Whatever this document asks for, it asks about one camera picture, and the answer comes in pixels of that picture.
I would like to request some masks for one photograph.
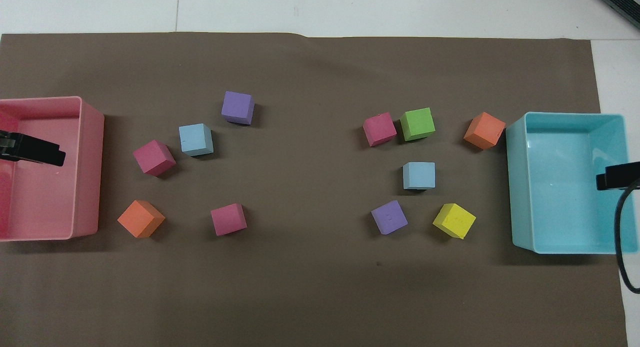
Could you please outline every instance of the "blue bin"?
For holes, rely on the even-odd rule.
[[[507,128],[513,244],[538,254],[615,254],[622,190],[597,190],[596,174],[629,162],[617,114],[528,112]],[[633,196],[622,210],[622,251],[638,251]]]

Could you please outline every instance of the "orange cube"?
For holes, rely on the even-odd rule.
[[[500,140],[505,126],[505,122],[487,112],[482,112],[471,121],[469,129],[464,134],[464,140],[471,142],[480,149],[490,149]]]
[[[118,222],[135,238],[146,238],[162,224],[164,215],[147,201],[136,199],[118,218]]]

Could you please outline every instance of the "white surface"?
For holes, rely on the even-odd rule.
[[[629,40],[601,0],[180,0],[178,31]]]
[[[620,113],[626,122],[631,161],[640,161],[640,41],[592,41],[593,65],[602,113]],[[640,226],[640,194],[634,193],[635,217]],[[624,256],[631,283],[640,286],[640,254]],[[627,290],[620,279],[629,346],[640,346],[640,295]]]
[[[0,33],[167,31],[640,40],[600,0],[0,0]],[[640,161],[640,41],[594,41],[592,51],[601,110],[626,117]],[[640,255],[625,260],[640,285]],[[622,286],[622,299],[629,346],[640,347],[640,296]]]
[[[0,33],[168,32],[178,0],[0,0]]]

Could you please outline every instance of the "pink bin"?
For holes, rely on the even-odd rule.
[[[0,160],[0,242],[96,233],[105,115],[78,96],[0,99],[0,129],[66,153],[62,167]]]

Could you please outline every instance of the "wooden block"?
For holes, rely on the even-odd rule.
[[[405,112],[400,118],[400,124],[402,125],[402,134],[404,135],[405,141],[429,137],[436,131],[432,110],[430,108],[421,108]]]
[[[471,121],[471,125],[464,134],[464,140],[480,149],[490,149],[500,140],[505,126],[505,122],[487,112],[482,112]]]
[[[151,176],[159,176],[176,165],[167,145],[157,139],[133,151],[133,156],[142,172]]]
[[[362,128],[370,147],[389,142],[397,135],[396,126],[394,126],[389,112],[365,119]]]
[[[436,164],[434,162],[409,162],[402,166],[405,190],[430,190],[436,188]]]
[[[146,238],[165,220],[151,203],[136,199],[118,218],[118,222],[135,238]]]
[[[234,124],[250,125],[254,117],[254,97],[251,94],[227,91],[222,103],[222,117]]]
[[[387,204],[379,206],[375,210],[371,211],[377,229],[380,230],[382,235],[389,235],[393,231],[407,226],[407,218],[405,213],[400,208],[400,203],[397,200],[391,201]]]
[[[455,203],[447,203],[442,206],[433,221],[433,225],[451,237],[464,240],[475,220],[475,215],[467,212],[461,206]]]
[[[178,131],[183,153],[191,157],[213,153],[211,129],[204,123],[180,126]]]
[[[228,235],[247,228],[247,220],[240,203],[212,210],[211,219],[216,236]]]

